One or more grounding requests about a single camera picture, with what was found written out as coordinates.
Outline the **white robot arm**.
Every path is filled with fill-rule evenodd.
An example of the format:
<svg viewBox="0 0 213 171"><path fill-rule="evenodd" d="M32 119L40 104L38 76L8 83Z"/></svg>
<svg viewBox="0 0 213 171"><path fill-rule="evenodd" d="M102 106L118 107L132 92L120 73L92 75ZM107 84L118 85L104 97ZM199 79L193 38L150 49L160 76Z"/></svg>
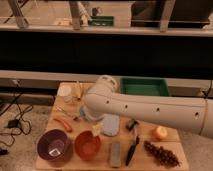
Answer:
<svg viewBox="0 0 213 171"><path fill-rule="evenodd" d="M213 100L204 98L140 96L117 93L117 81L100 76L84 96L92 118L102 114L130 117L213 139Z"/></svg>

